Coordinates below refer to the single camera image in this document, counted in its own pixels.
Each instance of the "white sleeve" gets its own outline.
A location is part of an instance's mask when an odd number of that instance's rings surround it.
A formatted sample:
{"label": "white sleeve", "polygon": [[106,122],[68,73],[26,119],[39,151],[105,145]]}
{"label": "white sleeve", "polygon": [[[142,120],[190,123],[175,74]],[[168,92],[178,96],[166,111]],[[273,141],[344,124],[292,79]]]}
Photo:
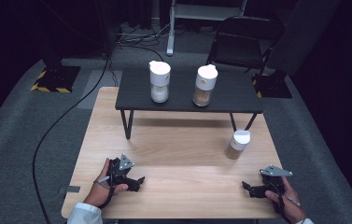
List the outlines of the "white sleeve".
{"label": "white sleeve", "polygon": [[297,222],[296,224],[315,224],[315,223],[313,223],[313,221],[312,220],[310,220],[310,218],[305,218],[304,220],[302,220],[302,221],[299,221],[299,222]]}
{"label": "white sleeve", "polygon": [[101,210],[87,203],[76,203],[67,220],[68,224],[103,224]]}

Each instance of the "chair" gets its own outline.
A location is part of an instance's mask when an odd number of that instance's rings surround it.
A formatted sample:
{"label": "chair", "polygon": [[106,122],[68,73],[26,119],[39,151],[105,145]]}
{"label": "chair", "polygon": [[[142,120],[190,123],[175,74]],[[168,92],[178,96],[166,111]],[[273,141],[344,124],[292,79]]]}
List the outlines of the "chair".
{"label": "chair", "polygon": [[283,24],[276,20],[243,16],[225,19],[218,27],[206,64],[260,69],[261,76],[283,33]]}

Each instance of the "gray carpet floor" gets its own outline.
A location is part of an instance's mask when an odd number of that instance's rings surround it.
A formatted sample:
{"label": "gray carpet floor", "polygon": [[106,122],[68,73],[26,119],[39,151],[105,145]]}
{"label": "gray carpet floor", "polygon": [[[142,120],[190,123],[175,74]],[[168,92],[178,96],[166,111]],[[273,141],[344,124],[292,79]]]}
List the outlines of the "gray carpet floor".
{"label": "gray carpet floor", "polygon": [[[167,37],[159,38],[156,50],[172,69],[196,70],[205,64],[213,36],[177,31],[175,53],[167,57]],[[117,47],[112,69],[121,82],[124,68],[148,68],[161,58],[146,49]],[[89,97],[76,103],[95,86],[105,61],[97,57],[69,58],[63,65],[81,66],[72,93],[30,91],[45,67],[38,62],[25,72],[0,109],[0,223],[45,223],[33,182],[33,157],[41,138],[53,123],[69,111],[48,133],[39,147],[35,174],[51,223],[64,223],[61,216],[63,189],[71,179],[98,88],[114,86],[106,70]],[[240,71],[219,65],[220,71]],[[264,117],[282,165],[294,173],[289,179],[298,190],[307,215],[316,223],[352,223],[352,189],[336,165],[303,99],[286,78],[292,99],[262,98]],[[122,220],[122,223],[252,223],[251,220]],[[285,223],[264,219],[260,223]]]}

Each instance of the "white cap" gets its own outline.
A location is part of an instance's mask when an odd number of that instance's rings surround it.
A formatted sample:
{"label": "white cap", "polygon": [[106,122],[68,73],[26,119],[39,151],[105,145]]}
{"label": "white cap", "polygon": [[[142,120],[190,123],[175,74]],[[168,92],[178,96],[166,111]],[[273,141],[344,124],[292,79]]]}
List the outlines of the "white cap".
{"label": "white cap", "polygon": [[159,87],[163,87],[170,82],[170,65],[164,62],[152,61],[149,63],[150,82]]}
{"label": "white cap", "polygon": [[231,146],[239,151],[243,151],[250,141],[250,131],[237,130],[233,134]]}
{"label": "white cap", "polygon": [[211,91],[216,86],[218,71],[213,64],[202,66],[198,69],[196,86],[202,91]]}

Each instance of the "bottle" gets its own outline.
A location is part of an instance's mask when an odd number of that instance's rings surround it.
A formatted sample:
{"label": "bottle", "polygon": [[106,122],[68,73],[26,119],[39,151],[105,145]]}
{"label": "bottle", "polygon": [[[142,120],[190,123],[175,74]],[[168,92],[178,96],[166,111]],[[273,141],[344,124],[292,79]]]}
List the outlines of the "bottle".
{"label": "bottle", "polygon": [[198,106],[206,106],[210,103],[211,95],[216,86],[218,71],[213,64],[201,66],[195,82],[193,102]]}
{"label": "bottle", "polygon": [[170,70],[168,63],[149,63],[151,99],[156,103],[163,103],[169,98]]}
{"label": "bottle", "polygon": [[234,132],[229,146],[225,150],[225,155],[232,160],[239,159],[250,141],[250,131],[237,130]]}

